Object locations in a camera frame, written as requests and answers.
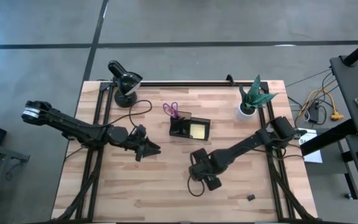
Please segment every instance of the desk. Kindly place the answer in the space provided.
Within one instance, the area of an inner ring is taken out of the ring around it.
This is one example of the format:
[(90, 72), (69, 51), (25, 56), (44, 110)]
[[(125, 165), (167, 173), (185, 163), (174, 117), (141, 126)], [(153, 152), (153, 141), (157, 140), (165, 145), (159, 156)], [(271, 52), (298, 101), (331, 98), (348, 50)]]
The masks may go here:
[[(88, 123), (93, 115), (100, 82), (85, 82), (81, 91), (76, 118)], [(268, 81), (271, 93), (279, 93), (272, 101), (276, 116), (286, 116), (293, 122), (283, 81)], [(275, 221), (275, 205), (266, 155), (248, 152), (237, 158), (219, 178), (223, 186), (212, 192), (206, 189), (201, 197), (193, 197), (187, 190), (189, 153), (204, 147), (208, 152), (234, 145), (260, 129), (259, 116), (248, 121), (236, 119), (241, 101), (238, 87), (144, 87), (137, 90), (138, 100), (150, 100), (153, 110), (133, 116), (136, 124), (143, 124), (151, 141), (161, 146), (161, 154), (135, 161), (132, 151), (105, 146), (94, 211), (94, 222), (254, 222)], [(208, 141), (168, 135), (169, 117), (163, 103), (177, 101), (181, 111), (211, 120)], [(147, 103), (139, 103), (133, 112), (145, 111)], [(112, 103), (109, 120), (128, 114), (128, 109)], [(128, 119), (114, 125), (132, 126)], [(67, 154), (80, 145), (72, 141)], [(287, 155), (300, 154), (296, 147), (288, 147)], [(52, 218), (58, 217), (78, 193), (84, 170), (86, 150), (71, 156), (63, 166)], [(317, 217), (305, 164), (299, 157), (285, 159), (290, 188), (307, 209)], [(198, 193), (200, 183), (191, 182)], [(256, 199), (249, 202), (248, 194)], [(281, 199), (286, 211), (285, 200)]]

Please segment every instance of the gray floor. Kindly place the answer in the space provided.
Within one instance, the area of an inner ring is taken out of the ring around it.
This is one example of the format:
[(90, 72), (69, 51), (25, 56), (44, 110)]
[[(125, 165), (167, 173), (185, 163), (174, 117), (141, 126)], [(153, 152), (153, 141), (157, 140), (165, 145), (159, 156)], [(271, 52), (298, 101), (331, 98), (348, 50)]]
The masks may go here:
[[(0, 45), (90, 44), (103, 0), (0, 0)], [(100, 43), (358, 40), (358, 0), (109, 0)], [(356, 45), (98, 49), (90, 80), (111, 79), (118, 60), (145, 80), (263, 79), (292, 83), (329, 67)], [(27, 100), (74, 115), (90, 49), (0, 50), (0, 127), (5, 145), (31, 154), (0, 196), (0, 223), (48, 220), (67, 146), (52, 128), (22, 122)], [(324, 75), (287, 92), (303, 102)], [(338, 110), (349, 113), (338, 89)], [(337, 123), (327, 121), (324, 128)], [(320, 218), (358, 223), (358, 200), (342, 197), (343, 176), (310, 176)]]

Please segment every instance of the desk lamp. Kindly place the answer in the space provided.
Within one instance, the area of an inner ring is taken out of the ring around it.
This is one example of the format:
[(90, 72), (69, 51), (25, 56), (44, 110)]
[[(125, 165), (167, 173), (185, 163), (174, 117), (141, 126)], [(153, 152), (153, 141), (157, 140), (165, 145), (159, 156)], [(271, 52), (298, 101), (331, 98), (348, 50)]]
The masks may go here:
[(132, 106), (137, 99), (135, 91), (140, 86), (140, 81), (143, 78), (134, 72), (127, 72), (115, 60), (109, 62), (108, 69), (117, 80), (118, 91), (114, 94), (114, 100), (117, 105), (123, 108)]

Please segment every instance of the purple scissors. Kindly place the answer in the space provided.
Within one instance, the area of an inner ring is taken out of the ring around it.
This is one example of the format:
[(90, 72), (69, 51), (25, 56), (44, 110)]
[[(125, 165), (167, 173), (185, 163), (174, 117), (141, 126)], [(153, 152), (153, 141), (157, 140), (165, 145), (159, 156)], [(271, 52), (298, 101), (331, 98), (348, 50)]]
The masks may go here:
[(164, 109), (164, 112), (172, 118), (179, 118), (177, 102), (173, 102), (171, 106), (168, 105), (168, 103), (164, 103), (162, 108)]

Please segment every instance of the black desk organizer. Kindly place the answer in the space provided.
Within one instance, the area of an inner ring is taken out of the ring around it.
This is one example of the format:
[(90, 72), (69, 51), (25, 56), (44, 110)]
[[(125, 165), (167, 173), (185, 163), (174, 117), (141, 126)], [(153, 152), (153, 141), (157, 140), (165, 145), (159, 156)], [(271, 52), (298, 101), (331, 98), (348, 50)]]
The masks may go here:
[[(183, 138), (190, 138), (190, 139), (197, 139), (197, 140), (204, 140), (207, 141), (209, 138), (209, 128), (211, 126), (211, 120), (210, 119), (204, 119), (204, 118), (170, 118), (171, 126), (169, 129), (169, 135), (170, 136), (176, 136), (176, 137), (183, 137)], [(190, 135), (190, 126), (192, 124), (201, 124), (204, 125), (204, 139), (199, 138), (193, 138), (193, 136)]]

